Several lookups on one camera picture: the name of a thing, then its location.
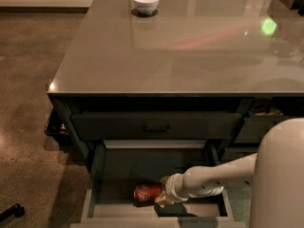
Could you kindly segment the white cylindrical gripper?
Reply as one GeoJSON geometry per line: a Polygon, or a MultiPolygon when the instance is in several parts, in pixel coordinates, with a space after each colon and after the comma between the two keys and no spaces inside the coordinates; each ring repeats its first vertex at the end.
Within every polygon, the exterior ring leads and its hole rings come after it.
{"type": "Polygon", "coordinates": [[[178,178],[181,177],[181,174],[174,174],[169,176],[164,176],[160,178],[160,183],[165,184],[165,192],[162,191],[156,198],[155,202],[160,205],[171,205],[174,202],[184,202],[187,201],[187,198],[182,198],[178,195],[176,191],[176,186],[180,183],[178,178]]]}

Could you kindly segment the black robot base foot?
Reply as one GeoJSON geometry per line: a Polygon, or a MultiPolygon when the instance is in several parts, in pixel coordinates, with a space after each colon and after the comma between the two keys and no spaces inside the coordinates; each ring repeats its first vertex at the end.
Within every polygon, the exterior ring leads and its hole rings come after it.
{"type": "Polygon", "coordinates": [[[9,209],[5,210],[0,214],[0,222],[8,219],[11,216],[16,216],[18,218],[22,217],[25,214],[25,208],[20,204],[16,203],[12,205],[9,209]]]}

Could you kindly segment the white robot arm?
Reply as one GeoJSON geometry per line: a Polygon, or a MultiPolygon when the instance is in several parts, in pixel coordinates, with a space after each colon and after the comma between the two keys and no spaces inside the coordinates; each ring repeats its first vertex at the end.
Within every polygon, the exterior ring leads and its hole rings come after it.
{"type": "Polygon", "coordinates": [[[156,203],[204,198],[223,186],[245,182],[252,185],[249,228],[304,228],[303,118],[275,125],[255,154],[169,176],[156,203]]]}

